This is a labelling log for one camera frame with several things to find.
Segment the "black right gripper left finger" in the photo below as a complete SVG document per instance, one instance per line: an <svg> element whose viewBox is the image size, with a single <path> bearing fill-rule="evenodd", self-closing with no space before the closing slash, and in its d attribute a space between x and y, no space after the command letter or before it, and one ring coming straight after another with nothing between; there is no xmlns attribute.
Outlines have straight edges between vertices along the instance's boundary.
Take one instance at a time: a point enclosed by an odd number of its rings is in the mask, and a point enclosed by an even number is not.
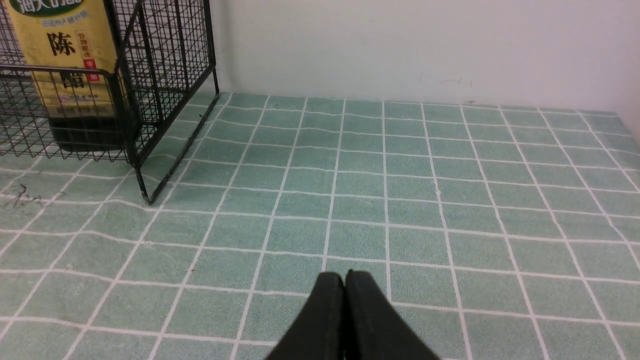
<svg viewBox="0 0 640 360"><path fill-rule="evenodd" d="M268 360L342 360L345 285L335 272L318 274L313 289Z"/></svg>

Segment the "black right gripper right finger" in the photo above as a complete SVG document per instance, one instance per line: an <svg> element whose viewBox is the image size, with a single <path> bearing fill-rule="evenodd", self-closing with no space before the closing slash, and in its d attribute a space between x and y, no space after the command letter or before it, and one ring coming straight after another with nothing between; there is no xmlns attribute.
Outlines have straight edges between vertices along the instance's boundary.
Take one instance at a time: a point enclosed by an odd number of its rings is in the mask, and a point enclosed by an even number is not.
<svg viewBox="0 0 640 360"><path fill-rule="evenodd" d="M369 272L347 272L344 305L346 360L439 359L396 312Z"/></svg>

